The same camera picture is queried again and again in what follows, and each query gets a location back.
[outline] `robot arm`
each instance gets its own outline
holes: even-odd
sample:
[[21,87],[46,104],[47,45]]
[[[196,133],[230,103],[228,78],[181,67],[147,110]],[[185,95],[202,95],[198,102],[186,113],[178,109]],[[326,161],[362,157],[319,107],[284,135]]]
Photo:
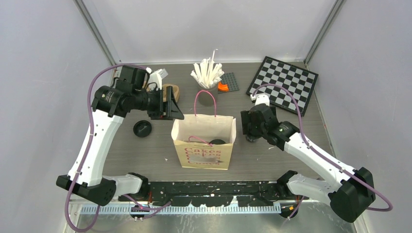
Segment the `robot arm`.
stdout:
[[[319,157],[304,142],[300,130],[290,122],[278,122],[274,107],[269,105],[269,97],[257,95],[255,106],[250,111],[242,111],[242,130],[247,140],[254,142],[263,137],[271,145],[295,156],[316,171],[324,181],[307,178],[295,171],[288,171],[277,180],[285,192],[302,195],[321,201],[329,206],[343,220],[353,222],[375,200],[363,185],[339,171]],[[308,138],[310,145],[328,159],[339,164],[373,187],[372,174],[365,168],[353,167],[337,160],[319,148]]]
[[[124,176],[103,176],[103,166],[113,138],[122,124],[126,114],[133,109],[147,111],[151,119],[183,119],[184,116],[177,107],[172,87],[166,90],[166,101],[163,102],[162,78],[167,75],[165,70],[150,74],[150,91],[143,88],[146,71],[135,67],[123,66],[116,87],[102,86],[92,102],[95,133],[89,153],[79,174],[73,193],[98,205],[107,205],[114,196],[136,194],[142,186],[147,186],[147,178],[130,173]],[[90,136],[90,127],[85,136],[82,148],[68,172],[57,178],[57,186],[69,189],[77,172],[78,165],[86,150]]]

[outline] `table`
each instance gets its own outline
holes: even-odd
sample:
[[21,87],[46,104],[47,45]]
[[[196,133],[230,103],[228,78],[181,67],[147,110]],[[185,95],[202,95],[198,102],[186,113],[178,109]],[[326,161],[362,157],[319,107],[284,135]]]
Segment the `table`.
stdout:
[[[135,172],[150,181],[235,181],[235,180],[276,180],[288,170],[318,178],[313,170],[292,155],[269,145],[260,139],[256,143],[247,142],[242,135],[240,112],[254,104],[245,94],[260,63],[223,64],[223,71],[234,72],[240,91],[219,94],[217,109],[219,115],[234,116],[237,121],[237,138],[233,147],[229,170],[209,170],[182,168],[171,138],[172,121],[149,120],[146,112],[134,110],[129,113],[113,139],[106,159],[104,175],[124,175]],[[176,84],[181,94],[178,102],[184,114],[193,114],[194,97],[197,93],[196,81],[190,76],[191,64],[153,65],[153,70],[165,68],[169,75],[163,83]],[[200,114],[213,114],[213,107],[198,104]],[[297,115],[277,109],[279,121],[289,121],[298,126]],[[139,120],[149,120],[153,131],[146,138],[138,138],[133,126]],[[312,95],[303,117],[305,134],[314,143],[331,153],[330,144],[316,102]]]

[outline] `black circular object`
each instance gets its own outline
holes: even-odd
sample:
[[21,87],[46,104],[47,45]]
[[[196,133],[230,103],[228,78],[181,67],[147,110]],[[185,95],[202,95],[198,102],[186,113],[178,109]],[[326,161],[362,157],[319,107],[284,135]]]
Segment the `black circular object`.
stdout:
[[138,137],[147,137],[152,132],[152,124],[146,120],[141,120],[133,127],[133,132]]
[[226,144],[223,140],[221,140],[221,139],[213,139],[213,140],[211,140],[210,142],[209,142],[210,144],[213,144],[213,145],[223,145],[223,144]]

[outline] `white plastic strip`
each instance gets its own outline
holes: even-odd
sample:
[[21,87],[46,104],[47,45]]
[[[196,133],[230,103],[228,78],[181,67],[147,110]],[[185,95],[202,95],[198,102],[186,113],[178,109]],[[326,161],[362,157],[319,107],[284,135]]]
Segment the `white plastic strip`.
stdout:
[[[101,207],[100,215],[124,215],[124,214],[137,214],[137,212],[131,212],[131,208],[134,204],[109,204]],[[96,213],[97,205],[86,204],[83,205],[80,214],[93,215]],[[154,211],[142,212],[139,214],[146,215],[151,214]],[[247,206],[238,207],[238,204],[230,204],[226,207],[176,207],[168,206],[161,210],[158,215],[199,215],[199,214],[279,214],[281,212],[280,203],[274,202],[273,206]]]

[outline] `chessboard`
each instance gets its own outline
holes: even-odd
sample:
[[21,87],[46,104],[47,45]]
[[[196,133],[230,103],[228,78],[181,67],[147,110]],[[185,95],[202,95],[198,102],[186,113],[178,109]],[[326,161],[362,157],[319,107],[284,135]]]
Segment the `chessboard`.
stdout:
[[[300,114],[304,116],[317,78],[318,74],[316,73],[274,58],[265,57],[246,94],[252,94],[260,85],[267,83],[282,86],[296,99]],[[292,98],[280,88],[265,86],[257,91],[257,94],[260,93],[269,95],[271,104],[297,114]]]

